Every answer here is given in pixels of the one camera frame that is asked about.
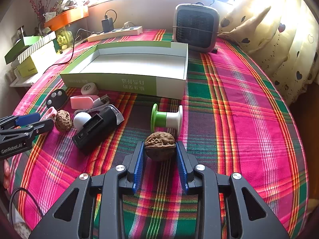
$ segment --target metal screw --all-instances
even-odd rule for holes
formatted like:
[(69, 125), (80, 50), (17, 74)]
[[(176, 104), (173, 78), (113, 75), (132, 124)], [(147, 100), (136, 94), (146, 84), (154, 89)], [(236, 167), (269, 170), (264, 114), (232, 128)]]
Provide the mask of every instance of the metal screw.
[(115, 167), (115, 170), (117, 170), (118, 172), (121, 172), (125, 170), (125, 166), (123, 164), (119, 164)]
[(89, 177), (89, 175), (87, 173), (82, 173), (80, 174), (80, 180), (84, 181)]
[(233, 177), (234, 179), (236, 179), (236, 180), (240, 180), (240, 179), (241, 179), (241, 174), (238, 173), (238, 172), (234, 172), (234, 173), (232, 174), (232, 177)]
[(202, 165), (202, 164), (196, 165), (196, 169), (199, 170), (199, 171), (204, 171), (205, 168), (206, 168), (205, 165)]

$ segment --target space heater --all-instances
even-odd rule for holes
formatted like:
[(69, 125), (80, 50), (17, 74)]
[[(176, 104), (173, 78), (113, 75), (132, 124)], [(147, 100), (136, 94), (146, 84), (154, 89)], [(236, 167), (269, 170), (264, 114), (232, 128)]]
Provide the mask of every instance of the space heater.
[(202, 4), (176, 6), (173, 25), (173, 41), (187, 43), (190, 50), (212, 52), (218, 34), (219, 14)]

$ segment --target walnut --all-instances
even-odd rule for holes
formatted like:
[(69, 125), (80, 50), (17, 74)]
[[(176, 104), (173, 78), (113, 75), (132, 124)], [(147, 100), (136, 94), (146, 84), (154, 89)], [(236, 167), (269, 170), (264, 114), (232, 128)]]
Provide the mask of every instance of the walnut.
[(72, 127), (70, 113), (64, 110), (58, 111), (55, 116), (55, 127), (60, 132), (69, 131)]
[(154, 161), (166, 161), (175, 154), (175, 139), (170, 133), (155, 132), (144, 143), (146, 155)]

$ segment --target blue gripper pad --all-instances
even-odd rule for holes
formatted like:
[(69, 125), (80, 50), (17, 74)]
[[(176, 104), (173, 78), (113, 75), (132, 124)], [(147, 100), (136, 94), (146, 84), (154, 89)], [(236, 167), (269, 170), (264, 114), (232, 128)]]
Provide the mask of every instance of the blue gripper pad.
[(141, 178), (143, 173), (143, 164), (144, 164), (144, 142), (141, 144), (140, 151), (138, 153), (138, 159), (134, 169), (134, 184), (133, 184), (133, 191), (136, 194), (137, 190), (141, 184)]
[(176, 152), (177, 152), (176, 154), (177, 168), (178, 168), (178, 173), (181, 180), (181, 186), (184, 192), (187, 194), (189, 189), (188, 183), (187, 183), (187, 171), (186, 171), (185, 163), (181, 154), (181, 149), (178, 143), (176, 143)]
[(16, 120), (16, 125), (17, 126), (26, 126), (35, 122), (38, 122), (40, 120), (41, 116), (38, 112), (28, 114), (28, 115), (22, 115), (19, 116), (19, 118)]

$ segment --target white cardboard box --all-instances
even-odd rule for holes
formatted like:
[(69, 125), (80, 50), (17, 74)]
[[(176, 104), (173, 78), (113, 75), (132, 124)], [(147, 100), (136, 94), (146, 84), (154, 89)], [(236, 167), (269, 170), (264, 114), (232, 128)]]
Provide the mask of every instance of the white cardboard box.
[(68, 87), (94, 82), (99, 89), (181, 100), (188, 45), (167, 41), (98, 44), (76, 58), (60, 76)]

